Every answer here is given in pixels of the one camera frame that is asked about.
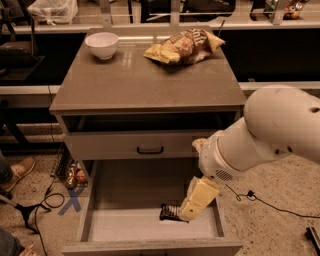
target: shoe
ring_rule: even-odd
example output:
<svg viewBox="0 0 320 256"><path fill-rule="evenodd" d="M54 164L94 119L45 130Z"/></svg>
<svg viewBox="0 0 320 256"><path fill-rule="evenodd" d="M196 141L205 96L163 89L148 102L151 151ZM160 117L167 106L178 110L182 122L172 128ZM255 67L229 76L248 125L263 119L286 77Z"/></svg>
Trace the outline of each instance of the shoe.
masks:
<svg viewBox="0 0 320 256"><path fill-rule="evenodd" d="M19 254L19 256L39 256L39 254L33 251L32 247L33 244L30 245L28 248L25 248L24 251Z"/></svg>
<svg viewBox="0 0 320 256"><path fill-rule="evenodd" d="M0 190L5 192L12 190L19 180L33 170L35 163L36 162L32 157L28 157L18 164L12 165L11 170L13 172L13 176L10 181L0 184Z"/></svg>

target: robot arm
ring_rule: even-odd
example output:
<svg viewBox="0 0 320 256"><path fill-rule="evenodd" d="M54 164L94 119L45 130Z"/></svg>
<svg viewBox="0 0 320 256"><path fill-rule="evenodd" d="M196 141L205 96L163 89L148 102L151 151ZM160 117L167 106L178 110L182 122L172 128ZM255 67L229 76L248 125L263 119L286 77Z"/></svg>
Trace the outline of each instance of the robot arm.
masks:
<svg viewBox="0 0 320 256"><path fill-rule="evenodd" d="M208 139L193 142L202 179L194 178L180 219L194 219L219 193L219 185L250 168L295 154L320 163L320 100L297 88L272 85L254 92L244 117Z"/></svg>

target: cable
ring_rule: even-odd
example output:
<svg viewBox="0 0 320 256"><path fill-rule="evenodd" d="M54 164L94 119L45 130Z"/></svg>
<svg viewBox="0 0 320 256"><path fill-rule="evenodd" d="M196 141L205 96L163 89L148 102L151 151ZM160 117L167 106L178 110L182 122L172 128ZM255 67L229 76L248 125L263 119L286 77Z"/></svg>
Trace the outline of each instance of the cable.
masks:
<svg viewBox="0 0 320 256"><path fill-rule="evenodd" d="M50 184L49 187L47 188L43 200L40 202L40 204L45 203L49 208L52 208L52 209L54 209L54 208L59 208L61 205L64 204L64 201L65 201L65 197L64 197L64 195L61 194L61 193L49 194L53 182L54 182L54 178L52 179L51 184ZM47 199L49 199L50 197L53 197L53 196L60 196L60 197L62 198L62 202L61 202L60 204L58 204L58 205L49 204L49 203L47 202ZM43 252L44 252L45 256L47 256L48 254L47 254L47 251L46 251L46 249L45 249L45 245L44 245L44 241L43 241L43 238L42 238L42 234L41 234L41 232L40 232L40 230L39 230L39 227L38 227L38 224L37 224L37 212L38 212L38 209L39 209L39 207L40 207L40 204L35 208L35 212L34 212L34 225L35 225L35 228L36 228L36 230L37 230L37 232L38 232L38 234L39 234Z"/></svg>
<svg viewBox="0 0 320 256"><path fill-rule="evenodd" d="M320 216L302 215L302 214L299 214L299 213L296 213L296 212L292 212L292 211L289 211L289 210L280 209L280 208L278 208L278 207L276 207L276 206L274 206L272 204L269 204L266 201L258 198L252 190L249 190L248 194L246 194L246 195L245 194L238 194L229 185L226 185L226 186L236 195L236 199L238 201L241 201L241 197L246 197L250 201L256 201L257 200L257 201L259 201L259 202L261 202L261 203L263 203L263 204L265 204L265 205L267 205L267 206L269 206L269 207L271 207L271 208L273 208L273 209L275 209L275 210L277 210L279 212L290 213L290 214L296 215L296 216L301 217L301 218L320 219Z"/></svg>

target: plastic bag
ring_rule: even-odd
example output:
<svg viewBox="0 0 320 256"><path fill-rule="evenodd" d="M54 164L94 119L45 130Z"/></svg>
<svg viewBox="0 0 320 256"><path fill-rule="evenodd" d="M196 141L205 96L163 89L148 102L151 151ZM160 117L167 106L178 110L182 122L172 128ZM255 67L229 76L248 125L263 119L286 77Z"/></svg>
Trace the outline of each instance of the plastic bag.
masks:
<svg viewBox="0 0 320 256"><path fill-rule="evenodd" d="M143 56L168 65L190 65L209 57L224 43L211 32L189 29L151 46Z"/></svg>
<svg viewBox="0 0 320 256"><path fill-rule="evenodd" d="M77 0L37 0L28 8L28 12L38 22L71 23L78 12Z"/></svg>

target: drawer handle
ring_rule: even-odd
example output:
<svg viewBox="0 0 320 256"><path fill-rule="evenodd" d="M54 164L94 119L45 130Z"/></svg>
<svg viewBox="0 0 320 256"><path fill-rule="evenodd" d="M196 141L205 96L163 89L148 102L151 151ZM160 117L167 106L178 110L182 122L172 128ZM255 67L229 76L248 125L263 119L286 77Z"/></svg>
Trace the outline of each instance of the drawer handle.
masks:
<svg viewBox="0 0 320 256"><path fill-rule="evenodd" d="M157 155L161 154L164 151L164 147L161 146L159 150L143 150L139 146L137 147L137 153L140 155Z"/></svg>

